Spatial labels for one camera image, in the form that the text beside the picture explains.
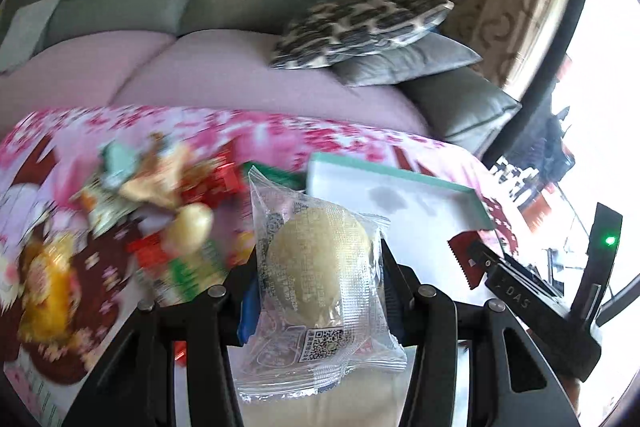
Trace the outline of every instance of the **table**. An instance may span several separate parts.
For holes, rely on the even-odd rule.
[[[0,275],[5,282],[11,276],[12,266],[15,270],[22,236],[43,208],[54,209],[54,217],[47,223],[51,230],[87,229],[82,212],[70,197],[98,165],[100,147],[117,139],[140,148],[151,131],[186,140],[195,151],[196,159],[210,157],[222,144],[235,139],[238,162],[255,160],[280,169],[304,171],[310,154],[321,151],[434,175],[476,190],[489,204],[503,244],[512,255],[518,254],[516,236],[522,244],[526,235],[526,225],[517,209],[478,159],[460,147],[425,137],[359,124],[238,110],[167,107],[50,110],[28,116],[0,144],[3,261],[0,269],[4,270]],[[135,278],[130,277],[132,260],[124,244],[147,232],[138,221],[128,219],[97,239],[88,235],[84,248],[73,257],[82,291],[74,317],[74,349],[20,344],[15,338],[21,315],[19,299],[10,305],[11,296],[3,294],[0,287],[2,302],[9,304],[0,316],[0,357],[4,372],[43,425],[62,423],[95,361],[145,295]],[[494,241],[494,250],[498,251],[500,246]],[[368,389],[362,386],[362,378],[372,381],[375,377],[364,377],[365,373],[354,374],[353,378],[349,375],[336,389],[320,396],[295,400],[292,407],[277,409],[287,409],[291,415],[293,410],[302,407],[306,410],[306,421],[313,418],[318,422],[331,417],[333,425],[340,423],[342,420],[335,418],[333,405],[329,405],[332,396],[349,389],[353,392],[359,389],[360,393]],[[183,376],[177,372],[176,378],[180,381]],[[349,384],[350,378],[360,384]],[[384,396],[391,402],[383,399],[376,407],[367,406],[360,412],[358,407],[350,407],[349,414],[371,416],[377,410],[378,413],[371,416],[372,422],[385,415],[396,415],[396,406],[399,404],[399,411],[404,401],[404,381],[408,383],[407,375],[385,378]],[[179,396],[180,389],[184,391],[184,386],[178,386],[177,400],[181,400],[178,418],[186,423],[186,401]],[[262,417],[260,424],[264,425],[265,407],[273,410],[272,405],[243,406],[247,425],[258,425],[258,417]],[[328,408],[325,410],[328,416],[310,415],[309,407]],[[287,424],[284,417],[271,417],[279,425]]]

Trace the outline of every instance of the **gray armrest cushion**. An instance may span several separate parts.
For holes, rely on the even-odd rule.
[[[480,157],[520,104],[470,68],[422,76],[398,85],[434,137]]]

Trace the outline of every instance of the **sofa seat cushion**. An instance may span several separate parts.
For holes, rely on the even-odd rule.
[[[172,42],[175,37],[164,33],[115,31],[44,50],[0,77],[0,137],[35,110],[109,105],[131,74]]]
[[[277,40],[239,30],[184,36],[130,79],[113,103],[263,110],[428,134],[424,118],[392,86],[345,87],[326,69],[270,69]]]

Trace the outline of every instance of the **screw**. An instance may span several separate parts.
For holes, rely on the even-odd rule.
[[[154,308],[154,302],[151,299],[142,299],[138,302],[138,309],[141,312],[148,313]]]
[[[496,313],[500,313],[507,309],[507,305],[500,299],[489,299],[489,309]]]
[[[226,288],[222,284],[213,285],[207,290],[207,295],[209,295],[209,297],[213,297],[214,299],[220,299],[221,297],[224,297],[225,294]]]
[[[435,297],[436,288],[434,288],[430,284],[421,284],[420,286],[418,286],[418,293],[427,298]]]

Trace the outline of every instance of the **black and white pillow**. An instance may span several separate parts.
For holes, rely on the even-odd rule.
[[[329,0],[293,20],[276,45],[272,68],[324,68],[350,57],[412,44],[453,8],[447,0]]]

